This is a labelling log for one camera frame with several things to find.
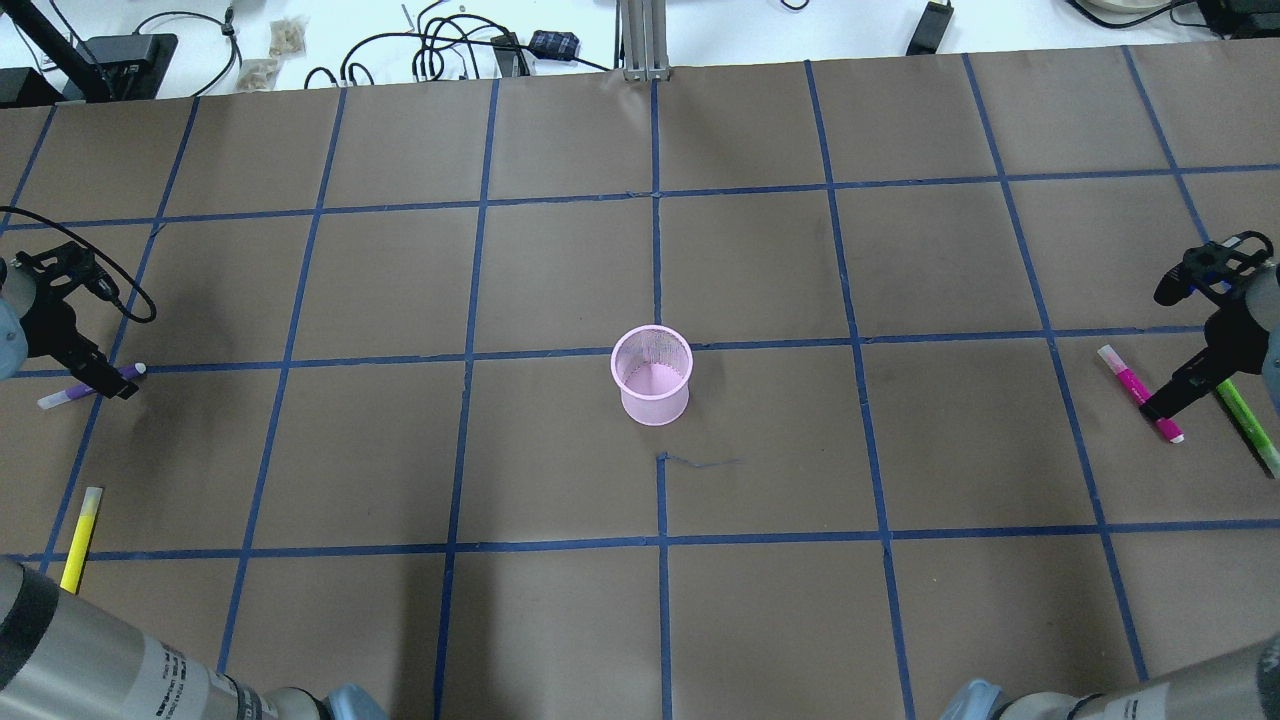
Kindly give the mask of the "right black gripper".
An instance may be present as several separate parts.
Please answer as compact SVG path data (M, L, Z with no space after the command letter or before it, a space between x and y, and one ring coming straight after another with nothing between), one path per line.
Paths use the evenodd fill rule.
M1204 347L1172 372L1140 406L1151 420L1172 420L1236 374L1265 369L1276 334L1276 250L1258 231L1188 249L1156 284L1153 299L1171 307L1192 295L1213 305L1204 322Z

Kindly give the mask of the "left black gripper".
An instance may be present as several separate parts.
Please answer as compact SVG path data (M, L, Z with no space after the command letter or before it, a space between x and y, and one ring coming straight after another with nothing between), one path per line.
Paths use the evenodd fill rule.
M102 397L129 398L140 389L138 379L125 380L118 366L108 365L100 347L78 332L76 310L67 301L78 288L111 301L111 278L93 251L79 243L63 243L36 255L19 251L10 279L18 292L17 311L29 357L49 356L70 372L83 372L82 384Z

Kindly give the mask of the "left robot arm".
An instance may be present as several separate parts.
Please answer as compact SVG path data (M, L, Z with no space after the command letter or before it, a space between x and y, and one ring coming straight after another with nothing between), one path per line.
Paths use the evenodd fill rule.
M65 297L82 284L114 302L96 251L72 241L3 263L3 377L49 355L110 397L136 389L76 329ZM5 719L383 719L361 687L326 697L261 692L63 588L3 560L1 706Z

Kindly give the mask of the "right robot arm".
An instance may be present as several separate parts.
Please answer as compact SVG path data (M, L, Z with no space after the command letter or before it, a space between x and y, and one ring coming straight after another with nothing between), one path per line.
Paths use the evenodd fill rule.
M1204 347L1179 366L1157 391L1135 380L1111 347L1100 356L1129 392L1142 416L1169 434L1175 416L1207 395L1216 395L1238 424L1249 413L1228 391L1247 373L1277 395L1277 258L1271 238L1242 231L1221 242L1188 249L1158 282L1153 297L1172 306L1193 293L1215 305L1204 327ZM1137 685L1082 697L1041 692L1011 697L996 684L974 679L943 711L946 719L1275 719L1277 716L1277 638L1164 674Z

